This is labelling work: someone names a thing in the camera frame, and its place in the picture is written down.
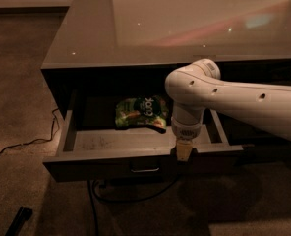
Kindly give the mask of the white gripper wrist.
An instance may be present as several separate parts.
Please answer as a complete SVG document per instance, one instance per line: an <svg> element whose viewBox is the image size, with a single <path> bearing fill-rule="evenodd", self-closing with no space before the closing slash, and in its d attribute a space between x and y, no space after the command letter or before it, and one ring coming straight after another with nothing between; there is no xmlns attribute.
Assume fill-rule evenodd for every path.
<svg viewBox="0 0 291 236"><path fill-rule="evenodd" d="M171 127L176 138L181 139L176 142L177 160L187 162L193 150L193 142L191 140L199 135L202 124L182 124L172 117Z"/></svg>

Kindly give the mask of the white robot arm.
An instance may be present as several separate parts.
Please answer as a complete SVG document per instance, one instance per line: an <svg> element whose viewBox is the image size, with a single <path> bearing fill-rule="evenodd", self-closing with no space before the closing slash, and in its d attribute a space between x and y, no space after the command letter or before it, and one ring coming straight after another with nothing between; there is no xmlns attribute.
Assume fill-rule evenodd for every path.
<svg viewBox="0 0 291 236"><path fill-rule="evenodd" d="M180 161L189 159L207 109L291 141L291 86L222 81L218 66L202 59L169 73L165 91Z"/></svg>

